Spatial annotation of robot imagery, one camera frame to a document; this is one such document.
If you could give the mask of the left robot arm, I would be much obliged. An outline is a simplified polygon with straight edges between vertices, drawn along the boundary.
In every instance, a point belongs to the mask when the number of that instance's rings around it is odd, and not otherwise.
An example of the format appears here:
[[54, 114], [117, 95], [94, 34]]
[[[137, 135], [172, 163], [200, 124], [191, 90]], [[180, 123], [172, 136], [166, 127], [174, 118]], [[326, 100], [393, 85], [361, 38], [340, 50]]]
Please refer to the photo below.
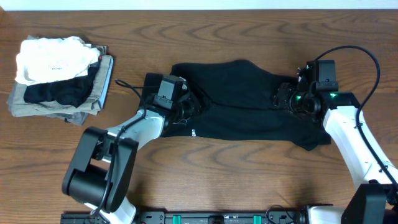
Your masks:
[[191, 91], [174, 100], [154, 95], [150, 105], [119, 126], [85, 129], [62, 183], [65, 195], [91, 208], [78, 222], [133, 223], [136, 208], [126, 194], [138, 150], [200, 110]]

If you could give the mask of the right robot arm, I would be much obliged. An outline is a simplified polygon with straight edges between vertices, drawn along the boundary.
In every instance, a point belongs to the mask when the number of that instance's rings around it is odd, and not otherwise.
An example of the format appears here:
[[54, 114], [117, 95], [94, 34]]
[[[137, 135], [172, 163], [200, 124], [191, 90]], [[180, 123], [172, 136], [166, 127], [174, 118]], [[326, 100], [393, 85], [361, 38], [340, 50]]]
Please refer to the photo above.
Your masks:
[[309, 116], [337, 145], [356, 192], [346, 208], [308, 205], [297, 223], [397, 223], [397, 168], [369, 130], [352, 92], [283, 83], [276, 105]]

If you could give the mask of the black t-shirt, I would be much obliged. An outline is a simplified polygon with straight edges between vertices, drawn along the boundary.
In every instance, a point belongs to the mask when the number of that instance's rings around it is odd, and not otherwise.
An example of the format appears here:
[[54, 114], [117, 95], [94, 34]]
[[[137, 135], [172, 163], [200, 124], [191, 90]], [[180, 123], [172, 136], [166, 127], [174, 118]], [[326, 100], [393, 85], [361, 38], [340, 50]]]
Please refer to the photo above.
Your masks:
[[290, 141], [307, 151], [331, 143], [325, 130], [273, 103], [282, 83], [294, 77], [274, 75], [248, 60], [226, 63], [178, 63], [171, 75], [186, 79], [200, 102], [200, 113], [173, 124], [163, 137], [191, 136], [231, 141]]

